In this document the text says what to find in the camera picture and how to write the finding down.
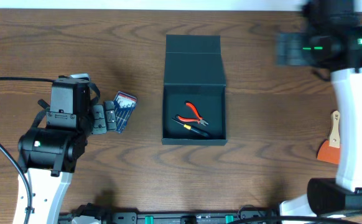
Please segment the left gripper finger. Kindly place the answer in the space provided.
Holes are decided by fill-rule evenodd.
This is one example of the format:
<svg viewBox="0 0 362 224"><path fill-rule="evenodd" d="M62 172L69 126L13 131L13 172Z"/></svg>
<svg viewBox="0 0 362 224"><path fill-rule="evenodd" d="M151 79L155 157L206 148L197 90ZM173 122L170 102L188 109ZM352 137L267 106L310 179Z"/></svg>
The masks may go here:
<svg viewBox="0 0 362 224"><path fill-rule="evenodd" d="M103 104L104 115L106 121L106 129L108 131L115 131L117 129L116 114L113 101L105 101Z"/></svg>
<svg viewBox="0 0 362 224"><path fill-rule="evenodd" d="M92 134L106 134L106 120L104 116L104 108L102 105L94 105L91 111L93 115L93 129Z"/></svg>

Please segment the blue precision screwdriver set case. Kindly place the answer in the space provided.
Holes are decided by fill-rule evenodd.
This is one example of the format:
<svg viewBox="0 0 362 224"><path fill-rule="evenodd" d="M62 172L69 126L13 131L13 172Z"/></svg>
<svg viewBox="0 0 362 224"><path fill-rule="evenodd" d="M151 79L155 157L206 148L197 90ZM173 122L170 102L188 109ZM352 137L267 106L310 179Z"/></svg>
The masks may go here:
<svg viewBox="0 0 362 224"><path fill-rule="evenodd" d="M116 132L122 133L127 126L128 119L137 105L137 98L119 91L114 100L114 113L116 116Z"/></svg>

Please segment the black yellow screwdriver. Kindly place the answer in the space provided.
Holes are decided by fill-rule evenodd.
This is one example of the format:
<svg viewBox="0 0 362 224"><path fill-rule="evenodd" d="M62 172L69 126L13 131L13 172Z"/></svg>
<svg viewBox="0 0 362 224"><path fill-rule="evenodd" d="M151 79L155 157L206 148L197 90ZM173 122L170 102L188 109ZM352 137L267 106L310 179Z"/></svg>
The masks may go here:
<svg viewBox="0 0 362 224"><path fill-rule="evenodd" d="M182 123L180 121L177 121L176 119L172 118L172 121L175 121L176 123L180 124L181 126L183 126L185 129L187 129L188 131L192 132L192 133L195 133L197 135L200 135L200 136L203 136L205 138L209 138L210 135L205 132L204 130L201 130L201 129L198 129L194 126L191 126L191 125L188 125L188 124L185 124L185 123Z"/></svg>

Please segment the red handled pliers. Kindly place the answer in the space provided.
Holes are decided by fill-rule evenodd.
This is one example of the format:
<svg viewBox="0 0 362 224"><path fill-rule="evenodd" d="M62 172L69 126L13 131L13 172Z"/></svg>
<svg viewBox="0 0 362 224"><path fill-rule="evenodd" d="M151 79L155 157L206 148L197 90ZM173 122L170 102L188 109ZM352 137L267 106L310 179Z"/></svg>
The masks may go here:
<svg viewBox="0 0 362 224"><path fill-rule="evenodd" d="M203 117L199 114L197 108L195 107L195 105L189 101L186 101L185 102L185 105L187 107L189 107L194 115L195 115L195 118L184 118L180 115L177 115L176 118L179 120L179 121L182 121L182 122L185 122L185 123L191 123L191 122L196 122L198 124L201 124L203 126L208 126L208 122L206 120L203 119Z"/></svg>

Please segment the orange scraper wooden handle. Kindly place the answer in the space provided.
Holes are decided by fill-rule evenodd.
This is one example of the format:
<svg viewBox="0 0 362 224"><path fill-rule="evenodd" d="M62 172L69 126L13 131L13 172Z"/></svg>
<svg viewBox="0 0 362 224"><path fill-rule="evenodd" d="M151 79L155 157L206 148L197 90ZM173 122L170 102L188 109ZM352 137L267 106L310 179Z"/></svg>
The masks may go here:
<svg viewBox="0 0 362 224"><path fill-rule="evenodd" d="M319 161L338 165L340 163L340 112L331 114L331 128L328 138L321 144L317 152Z"/></svg>

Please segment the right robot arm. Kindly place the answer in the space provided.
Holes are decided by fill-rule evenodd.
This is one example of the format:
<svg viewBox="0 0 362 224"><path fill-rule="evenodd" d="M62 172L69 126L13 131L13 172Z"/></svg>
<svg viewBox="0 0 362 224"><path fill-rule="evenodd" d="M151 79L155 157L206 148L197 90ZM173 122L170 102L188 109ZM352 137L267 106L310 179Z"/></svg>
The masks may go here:
<svg viewBox="0 0 362 224"><path fill-rule="evenodd" d="M286 222L329 222L362 215L362 24L353 1L308 1L305 29L277 38L280 65L329 71L340 117L341 153L334 178L313 178L304 195L282 202Z"/></svg>

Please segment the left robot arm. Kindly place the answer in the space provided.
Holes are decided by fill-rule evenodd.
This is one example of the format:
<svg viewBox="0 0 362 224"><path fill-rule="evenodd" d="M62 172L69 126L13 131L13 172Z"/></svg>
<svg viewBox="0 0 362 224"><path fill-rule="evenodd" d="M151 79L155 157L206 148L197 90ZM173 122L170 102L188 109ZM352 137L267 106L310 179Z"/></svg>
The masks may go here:
<svg viewBox="0 0 362 224"><path fill-rule="evenodd" d="M87 73L58 77L51 102L39 100L42 110L18 142L18 181L28 184L18 188L14 223L58 222L88 137L117 128L114 103L101 105L99 100L100 91Z"/></svg>

